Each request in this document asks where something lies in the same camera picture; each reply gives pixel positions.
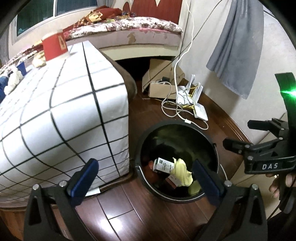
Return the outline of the person's right hand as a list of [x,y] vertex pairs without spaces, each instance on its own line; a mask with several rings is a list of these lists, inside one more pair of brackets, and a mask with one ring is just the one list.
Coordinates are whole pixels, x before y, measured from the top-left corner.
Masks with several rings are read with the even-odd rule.
[[273,182],[269,187],[269,192],[272,193],[273,198],[278,198],[280,196],[281,185],[284,184],[286,187],[295,187],[295,173],[289,173],[284,178],[283,175],[275,176],[275,174],[266,174],[266,177],[273,177]]

